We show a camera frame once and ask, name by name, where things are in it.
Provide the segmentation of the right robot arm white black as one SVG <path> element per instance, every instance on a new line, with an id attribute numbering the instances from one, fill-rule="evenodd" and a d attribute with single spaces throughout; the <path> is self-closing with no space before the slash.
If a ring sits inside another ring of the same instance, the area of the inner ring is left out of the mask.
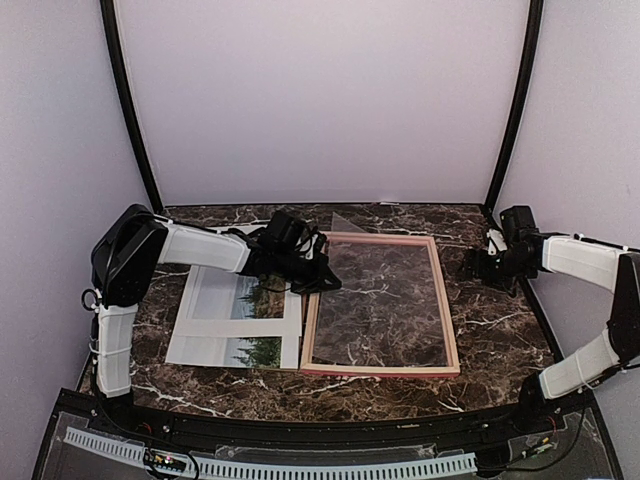
<path id="1" fill-rule="evenodd" d="M 464 277 L 499 290 L 515 281 L 544 276 L 541 287 L 565 359 L 534 375 L 528 396 L 510 413 L 521 434 L 534 432 L 549 416 L 546 401 L 625 370 L 639 356 L 639 252 L 583 236 L 528 232 L 505 239 L 488 233 L 485 247 L 468 250 Z"/>

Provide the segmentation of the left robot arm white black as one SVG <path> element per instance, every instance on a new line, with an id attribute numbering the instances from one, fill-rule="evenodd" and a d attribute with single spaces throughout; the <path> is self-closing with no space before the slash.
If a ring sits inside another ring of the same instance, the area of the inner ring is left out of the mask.
<path id="1" fill-rule="evenodd" d="M 111 398 L 101 417 L 120 436 L 141 427 L 140 412 L 119 398 L 131 391 L 130 355 L 139 303 L 160 264 L 210 267 L 258 279 L 279 277 L 299 295 L 335 291 L 341 280 L 329 266 L 324 233 L 282 210 L 247 232 L 205 228 L 130 205 L 93 248 L 89 293 L 93 312 L 92 388 Z"/>

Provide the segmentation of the white photo mat board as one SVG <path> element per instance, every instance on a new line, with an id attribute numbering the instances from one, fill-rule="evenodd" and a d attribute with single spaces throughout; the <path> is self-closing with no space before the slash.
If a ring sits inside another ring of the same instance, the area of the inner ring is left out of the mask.
<path id="1" fill-rule="evenodd" d="M 220 270 L 196 265 L 191 267 L 176 317 L 175 334 L 221 337 L 301 335 L 304 300 L 301 296 L 292 293 L 290 285 L 286 282 L 283 318 L 249 320 L 198 320 L 192 318 L 191 313 L 195 305 L 197 289 L 205 269 Z"/>

